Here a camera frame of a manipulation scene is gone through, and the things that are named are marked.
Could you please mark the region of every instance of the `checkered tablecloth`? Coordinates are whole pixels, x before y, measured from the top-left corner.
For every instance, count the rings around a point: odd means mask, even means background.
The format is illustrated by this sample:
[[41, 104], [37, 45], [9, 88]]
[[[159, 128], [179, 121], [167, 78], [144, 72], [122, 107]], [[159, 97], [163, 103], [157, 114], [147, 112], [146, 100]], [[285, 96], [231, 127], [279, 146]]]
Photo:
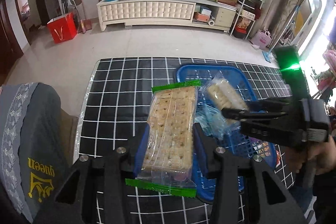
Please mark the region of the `checkered tablecloth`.
[[[95, 66], [83, 103], [80, 124], [80, 155], [100, 157], [112, 149], [124, 146], [129, 137], [145, 128], [152, 98], [151, 88], [174, 82], [175, 69], [185, 63], [209, 63], [234, 66], [248, 78], [258, 99], [289, 96], [287, 85], [278, 69], [221, 60], [127, 57], [101, 59]], [[293, 185], [293, 175], [286, 167], [285, 151], [276, 145], [281, 163], [275, 169], [287, 188]], [[97, 192], [97, 223], [105, 223], [103, 185]], [[127, 186], [131, 221], [136, 223], [206, 223], [211, 205], [193, 198], [181, 198]], [[243, 198], [237, 205], [239, 222], [244, 218]]]

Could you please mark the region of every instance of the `metal screw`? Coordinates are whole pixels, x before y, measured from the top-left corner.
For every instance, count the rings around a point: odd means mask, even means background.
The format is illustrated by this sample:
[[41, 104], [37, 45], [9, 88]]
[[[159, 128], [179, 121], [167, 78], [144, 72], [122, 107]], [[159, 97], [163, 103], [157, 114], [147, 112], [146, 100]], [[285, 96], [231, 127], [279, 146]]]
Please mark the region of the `metal screw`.
[[216, 148], [216, 152], [219, 153], [219, 154], [224, 154], [225, 153], [225, 148], [221, 147], [221, 146], [218, 146]]
[[89, 156], [88, 156], [88, 155], [81, 155], [81, 156], [79, 157], [79, 160], [82, 161], [82, 162], [85, 162], [85, 161], [87, 161], [88, 159], [89, 159]]
[[125, 147], [118, 147], [117, 148], [117, 153], [118, 154], [123, 154], [123, 153], [125, 153], [126, 152], [126, 148]]
[[254, 155], [253, 160], [256, 162], [261, 162], [263, 160], [263, 157], [260, 155]]

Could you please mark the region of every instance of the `red gift bag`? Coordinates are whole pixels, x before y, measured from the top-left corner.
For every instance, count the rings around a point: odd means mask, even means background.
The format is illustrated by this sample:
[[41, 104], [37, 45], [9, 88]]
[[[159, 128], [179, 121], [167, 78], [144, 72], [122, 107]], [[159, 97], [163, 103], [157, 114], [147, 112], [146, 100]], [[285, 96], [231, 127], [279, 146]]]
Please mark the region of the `red gift bag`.
[[71, 40], [77, 34], [72, 12], [53, 18], [48, 22], [47, 27], [55, 43]]

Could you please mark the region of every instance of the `door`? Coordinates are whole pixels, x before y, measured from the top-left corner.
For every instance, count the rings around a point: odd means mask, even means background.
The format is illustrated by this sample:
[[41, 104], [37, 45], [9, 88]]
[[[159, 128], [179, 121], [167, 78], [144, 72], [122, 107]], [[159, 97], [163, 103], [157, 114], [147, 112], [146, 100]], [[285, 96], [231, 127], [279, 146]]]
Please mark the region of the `door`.
[[11, 29], [8, 25], [9, 18], [6, 10], [6, 4], [3, 0], [0, 3], [0, 85], [5, 82], [5, 79], [14, 65], [15, 61], [21, 57], [21, 53], [15, 47], [17, 41], [13, 41], [13, 34], [7, 35], [6, 29]]

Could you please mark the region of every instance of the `basket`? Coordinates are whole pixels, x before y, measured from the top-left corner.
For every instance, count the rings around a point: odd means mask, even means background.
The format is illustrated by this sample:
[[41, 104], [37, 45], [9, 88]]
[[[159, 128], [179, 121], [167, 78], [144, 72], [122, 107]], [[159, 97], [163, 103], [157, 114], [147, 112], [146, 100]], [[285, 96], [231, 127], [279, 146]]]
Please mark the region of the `basket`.
[[[218, 72], [220, 72], [223, 77], [229, 81], [229, 83], [236, 91], [238, 91], [244, 100], [257, 100], [253, 89], [245, 75], [239, 69], [231, 66], [215, 64], [184, 64], [176, 69], [176, 81], [183, 82], [192, 79], [200, 79], [203, 85], [207, 81], [211, 80]], [[200, 109], [203, 104], [208, 104], [214, 107], [213, 103], [209, 98], [207, 98], [206, 95], [198, 92], [196, 111]], [[222, 141], [217, 139], [216, 141], [219, 146], [225, 147], [234, 155], [244, 158], [250, 158], [253, 155], [259, 154], [260, 149], [257, 149], [257, 147], [263, 143], [257, 139], [253, 139], [253, 141], [251, 141], [248, 136], [241, 134], [239, 130], [233, 131], [230, 135], [224, 135], [224, 139]], [[266, 156], [264, 159], [272, 168], [275, 168], [277, 160], [275, 147], [272, 143], [268, 143], [268, 148], [270, 151], [270, 156]], [[216, 180], [208, 180], [206, 177], [203, 177], [198, 165], [196, 154], [193, 159], [192, 180], [197, 186], [197, 197], [201, 201], [211, 204], [214, 199]], [[243, 177], [238, 177], [238, 190], [242, 191], [243, 189]]]

